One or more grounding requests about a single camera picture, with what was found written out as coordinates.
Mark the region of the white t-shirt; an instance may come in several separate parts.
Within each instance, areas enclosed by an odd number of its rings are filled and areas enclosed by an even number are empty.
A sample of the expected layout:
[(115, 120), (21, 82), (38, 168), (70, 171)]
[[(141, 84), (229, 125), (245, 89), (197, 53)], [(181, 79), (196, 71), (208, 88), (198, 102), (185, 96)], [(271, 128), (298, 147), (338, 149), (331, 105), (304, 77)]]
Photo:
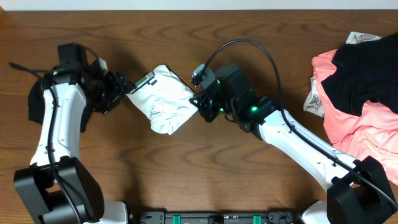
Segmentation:
[(197, 111), (189, 102), (191, 89), (166, 65), (159, 65), (136, 82), (127, 97), (159, 134), (173, 134)]

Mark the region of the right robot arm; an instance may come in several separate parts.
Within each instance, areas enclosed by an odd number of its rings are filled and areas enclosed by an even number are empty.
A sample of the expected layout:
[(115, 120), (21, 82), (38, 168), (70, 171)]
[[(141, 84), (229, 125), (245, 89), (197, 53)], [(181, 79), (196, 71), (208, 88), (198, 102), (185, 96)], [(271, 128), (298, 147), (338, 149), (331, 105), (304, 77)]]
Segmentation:
[(304, 128), (268, 97), (248, 86), (215, 82), (190, 98), (200, 115), (228, 121), (286, 153), (323, 188), (327, 200), (303, 211), (301, 223), (384, 223), (397, 212), (397, 202), (380, 162), (347, 155)]

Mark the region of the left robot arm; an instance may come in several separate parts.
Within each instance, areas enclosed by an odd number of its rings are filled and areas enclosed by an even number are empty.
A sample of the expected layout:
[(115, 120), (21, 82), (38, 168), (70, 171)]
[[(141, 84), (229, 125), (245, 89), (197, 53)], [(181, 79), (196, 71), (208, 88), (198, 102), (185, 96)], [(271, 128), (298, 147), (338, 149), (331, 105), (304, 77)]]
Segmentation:
[(129, 223), (124, 202), (104, 198), (80, 160), (85, 111), (108, 113), (134, 85), (119, 72), (63, 68), (40, 78), (44, 115), (30, 166), (14, 186), (34, 223)]

